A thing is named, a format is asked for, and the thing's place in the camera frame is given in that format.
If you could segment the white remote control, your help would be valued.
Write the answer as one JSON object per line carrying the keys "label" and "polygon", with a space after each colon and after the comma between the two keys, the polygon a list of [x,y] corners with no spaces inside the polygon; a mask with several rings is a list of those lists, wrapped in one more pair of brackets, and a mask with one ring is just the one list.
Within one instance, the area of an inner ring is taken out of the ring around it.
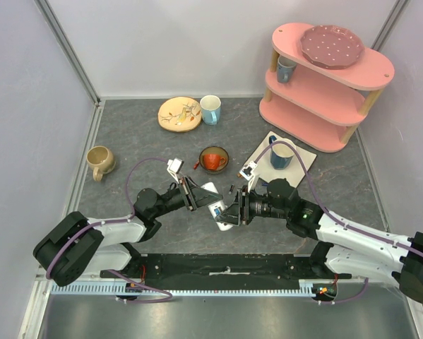
{"label": "white remote control", "polygon": [[[214,183],[212,183],[212,182],[208,182],[208,183],[202,185],[201,187],[204,188],[204,189],[208,189],[210,191],[214,191],[216,193],[218,192],[218,190],[216,189]],[[219,208],[220,209],[220,212],[222,212],[226,207],[227,206],[224,204],[224,201],[221,200],[221,201],[219,201],[217,203],[214,203],[214,204],[209,205],[208,206],[208,209],[209,209],[212,217],[213,218],[216,218],[217,215],[215,214],[215,209],[216,208]],[[228,230],[230,230],[231,228],[234,227],[233,225],[222,224],[222,223],[220,223],[218,221],[215,221],[215,223],[218,226],[218,228],[220,229],[220,231],[222,231],[222,232],[228,231]]]}

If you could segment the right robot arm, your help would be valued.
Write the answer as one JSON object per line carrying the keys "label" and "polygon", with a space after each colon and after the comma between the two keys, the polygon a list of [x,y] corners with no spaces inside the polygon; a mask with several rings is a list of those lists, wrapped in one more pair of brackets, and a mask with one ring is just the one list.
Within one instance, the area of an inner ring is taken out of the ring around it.
{"label": "right robot arm", "polygon": [[316,240],[308,262],[313,276],[376,280],[423,304],[422,232],[408,237],[357,224],[300,198],[286,179],[271,181],[264,195],[243,187],[231,205],[211,210],[217,222],[234,226],[255,217],[283,219],[293,234]]}

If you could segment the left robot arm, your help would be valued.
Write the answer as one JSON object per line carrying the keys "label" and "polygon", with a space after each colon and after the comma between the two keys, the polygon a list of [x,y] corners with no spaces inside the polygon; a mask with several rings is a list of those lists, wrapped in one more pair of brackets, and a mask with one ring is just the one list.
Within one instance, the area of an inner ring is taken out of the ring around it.
{"label": "left robot arm", "polygon": [[185,208],[219,206],[222,195],[214,184],[196,185],[188,177],[170,185],[164,194],[143,189],[134,212],[116,219],[87,218],[69,213],[34,248],[33,256],[58,286],[73,283],[84,274],[116,270],[132,278],[140,270],[140,254],[133,244],[151,239],[160,229],[157,218]]}

